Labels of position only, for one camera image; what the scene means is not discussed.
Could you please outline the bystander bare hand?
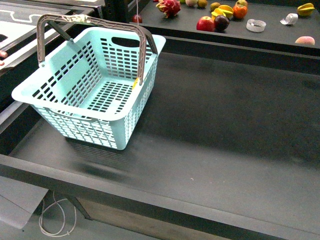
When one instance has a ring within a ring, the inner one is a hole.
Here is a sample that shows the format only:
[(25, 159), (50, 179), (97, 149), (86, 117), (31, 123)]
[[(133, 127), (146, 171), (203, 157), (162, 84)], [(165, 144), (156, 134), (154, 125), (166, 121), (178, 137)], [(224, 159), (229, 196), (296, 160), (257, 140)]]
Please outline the bystander bare hand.
[(8, 53), (5, 51), (0, 51), (0, 66), (3, 66), (4, 63), (4, 59), (6, 59), (8, 57)]

